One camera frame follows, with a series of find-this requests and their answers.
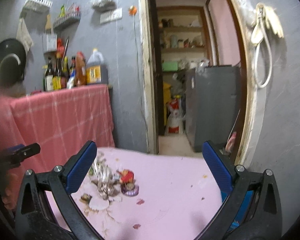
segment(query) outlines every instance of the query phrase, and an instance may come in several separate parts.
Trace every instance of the gray refrigerator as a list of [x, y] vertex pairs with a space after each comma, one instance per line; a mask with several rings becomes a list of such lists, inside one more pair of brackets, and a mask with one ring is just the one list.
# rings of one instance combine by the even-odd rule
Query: gray refrigerator
[[186, 134], [195, 152], [207, 140], [226, 145], [240, 109], [240, 80], [237, 66], [186, 72]]

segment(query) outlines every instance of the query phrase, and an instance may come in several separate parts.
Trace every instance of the green box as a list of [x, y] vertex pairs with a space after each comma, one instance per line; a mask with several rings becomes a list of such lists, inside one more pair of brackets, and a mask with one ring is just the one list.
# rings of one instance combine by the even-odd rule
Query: green box
[[165, 61], [162, 63], [162, 71], [178, 71], [177, 61]]

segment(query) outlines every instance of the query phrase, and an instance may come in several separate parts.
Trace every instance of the plastic jug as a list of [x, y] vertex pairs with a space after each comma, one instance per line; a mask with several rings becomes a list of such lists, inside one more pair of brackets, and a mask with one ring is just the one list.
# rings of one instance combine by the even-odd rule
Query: plastic jug
[[93, 52], [86, 65], [87, 85], [108, 84], [108, 70], [103, 55], [97, 49]]

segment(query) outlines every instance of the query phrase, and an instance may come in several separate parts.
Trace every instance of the white and red bag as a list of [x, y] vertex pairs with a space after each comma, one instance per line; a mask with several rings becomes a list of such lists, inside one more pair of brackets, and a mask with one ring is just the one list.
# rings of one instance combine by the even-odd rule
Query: white and red bag
[[167, 119], [165, 134], [182, 134], [184, 131], [182, 122], [183, 118], [182, 112], [179, 109], [179, 100], [177, 98], [173, 99], [170, 103], [168, 103], [168, 110], [170, 111], [170, 115]]

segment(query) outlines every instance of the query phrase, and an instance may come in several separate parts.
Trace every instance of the floor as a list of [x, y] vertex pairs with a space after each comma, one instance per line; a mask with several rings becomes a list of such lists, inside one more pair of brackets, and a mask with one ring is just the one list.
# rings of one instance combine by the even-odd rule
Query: floor
[[192, 150], [185, 133], [159, 136], [159, 154], [203, 158], [202, 153], [196, 153]]

